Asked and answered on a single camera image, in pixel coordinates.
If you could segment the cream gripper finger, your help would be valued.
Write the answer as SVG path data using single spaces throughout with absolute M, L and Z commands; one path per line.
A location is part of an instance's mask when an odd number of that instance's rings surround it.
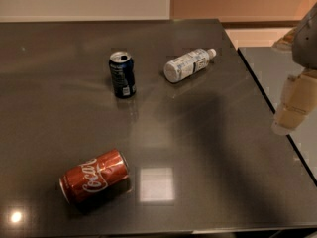
M 305 68 L 290 75 L 282 89 L 272 130 L 277 135 L 293 132 L 317 106 L 317 70 Z

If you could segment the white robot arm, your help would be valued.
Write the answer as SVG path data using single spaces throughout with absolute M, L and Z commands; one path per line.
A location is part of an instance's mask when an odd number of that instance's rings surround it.
M 299 22 L 291 51 L 304 70 L 284 84 L 272 123 L 277 135 L 293 132 L 317 106 L 317 4 Z

